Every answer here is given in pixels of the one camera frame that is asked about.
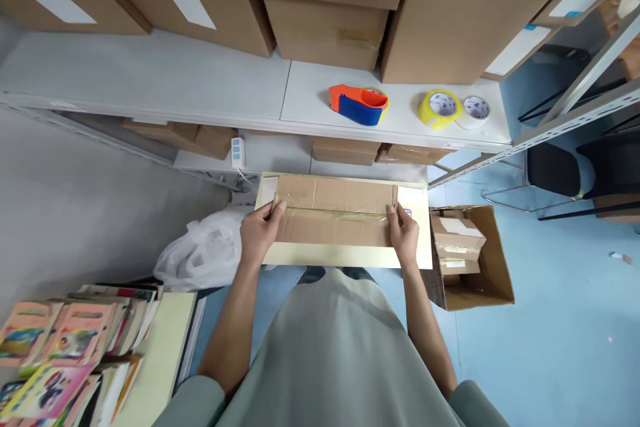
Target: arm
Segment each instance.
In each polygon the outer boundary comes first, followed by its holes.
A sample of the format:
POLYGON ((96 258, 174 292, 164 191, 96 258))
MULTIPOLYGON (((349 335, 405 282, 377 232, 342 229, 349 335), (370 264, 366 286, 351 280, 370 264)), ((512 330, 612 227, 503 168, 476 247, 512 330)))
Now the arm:
POLYGON ((286 207, 286 202, 280 202, 269 218, 271 203, 268 203, 247 215, 240 227, 242 255, 238 271, 198 368, 198 375, 220 384, 227 399, 249 371, 260 265, 275 241, 286 207))
POLYGON ((391 244, 402 267, 409 337, 442 395, 448 399, 458 382, 416 261, 419 227, 399 203, 397 210, 388 207, 387 214, 391 244))

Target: white plastic bag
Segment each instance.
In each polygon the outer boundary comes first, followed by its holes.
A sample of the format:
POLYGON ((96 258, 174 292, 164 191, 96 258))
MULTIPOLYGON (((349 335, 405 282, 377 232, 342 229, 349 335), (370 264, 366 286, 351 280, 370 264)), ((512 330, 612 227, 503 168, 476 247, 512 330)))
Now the white plastic bag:
POLYGON ((153 275, 175 292, 231 284, 240 262, 240 223, 253 207, 229 207, 198 222, 171 242, 155 264, 153 275))

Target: sleeve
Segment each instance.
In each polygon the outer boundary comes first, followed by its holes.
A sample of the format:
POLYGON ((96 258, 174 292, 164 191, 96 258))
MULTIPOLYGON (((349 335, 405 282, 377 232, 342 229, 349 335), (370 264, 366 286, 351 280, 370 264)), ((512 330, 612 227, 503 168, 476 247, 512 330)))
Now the sleeve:
POLYGON ((209 427, 225 410, 225 393, 213 379, 187 379, 153 423, 153 427, 209 427))
POLYGON ((502 414, 472 380, 458 385, 449 399, 453 411, 465 427, 509 427, 502 414))

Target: person's right hand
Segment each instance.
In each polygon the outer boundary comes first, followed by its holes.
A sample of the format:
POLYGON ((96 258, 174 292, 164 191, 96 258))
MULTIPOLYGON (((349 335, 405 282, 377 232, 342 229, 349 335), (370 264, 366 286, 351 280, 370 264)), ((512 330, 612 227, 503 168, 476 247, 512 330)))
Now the person's right hand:
POLYGON ((398 255, 402 268, 417 267, 416 251, 418 248, 418 223, 411 218, 402 205, 397 209, 387 206, 387 217, 391 228, 391 245, 398 255))

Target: packing tape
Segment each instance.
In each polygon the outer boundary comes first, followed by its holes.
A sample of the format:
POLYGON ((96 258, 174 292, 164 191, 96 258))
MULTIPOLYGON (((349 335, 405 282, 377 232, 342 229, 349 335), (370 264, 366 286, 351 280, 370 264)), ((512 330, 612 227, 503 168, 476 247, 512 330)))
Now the packing tape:
POLYGON ((462 102, 462 111, 455 123, 466 130, 480 128, 491 115, 491 108, 486 100, 476 95, 470 95, 462 102))
POLYGON ((373 88, 373 87, 364 87, 364 90, 368 90, 373 93, 379 93, 380 95, 384 95, 387 98, 387 102, 385 103, 385 106, 382 107, 382 113, 380 114, 380 120, 378 121, 378 123, 382 122, 385 119, 385 115, 387 114, 387 108, 389 107, 389 96, 386 93, 384 93, 382 90, 373 88))
POLYGON ((450 91, 436 89, 430 91, 420 105, 418 116, 422 123, 440 130, 454 121, 462 107, 460 101, 450 91))

